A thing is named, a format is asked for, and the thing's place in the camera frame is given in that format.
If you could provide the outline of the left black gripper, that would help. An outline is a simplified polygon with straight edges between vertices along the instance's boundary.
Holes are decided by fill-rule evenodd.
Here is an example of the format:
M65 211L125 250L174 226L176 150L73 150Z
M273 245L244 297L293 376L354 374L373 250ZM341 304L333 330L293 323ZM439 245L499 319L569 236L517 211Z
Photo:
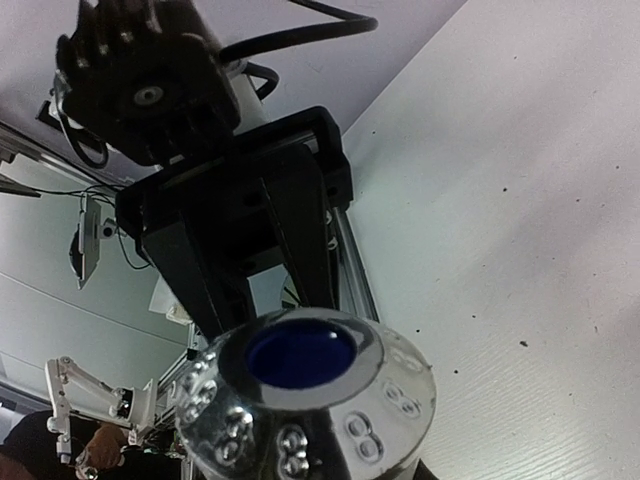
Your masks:
M311 141L317 148L309 151L305 145ZM184 185L192 178L214 184L225 174L237 173L247 180L267 168L267 157L272 169L263 177L262 188L300 303L331 308L324 184L332 207L347 208L354 200L354 190L340 128L323 106L238 135L227 155L182 160L124 188L116 195L117 224L136 238L143 230L146 196ZM180 214L146 228L141 246L207 339L213 340L250 320L247 277L223 253L219 240L194 218Z

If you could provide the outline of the white plastic faucet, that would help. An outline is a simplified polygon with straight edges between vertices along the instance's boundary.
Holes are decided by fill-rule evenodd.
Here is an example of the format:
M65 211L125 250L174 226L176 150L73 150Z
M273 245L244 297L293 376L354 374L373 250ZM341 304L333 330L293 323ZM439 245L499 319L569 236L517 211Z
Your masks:
M208 479L426 479L435 408L408 338L303 308L213 340L180 381L175 424Z

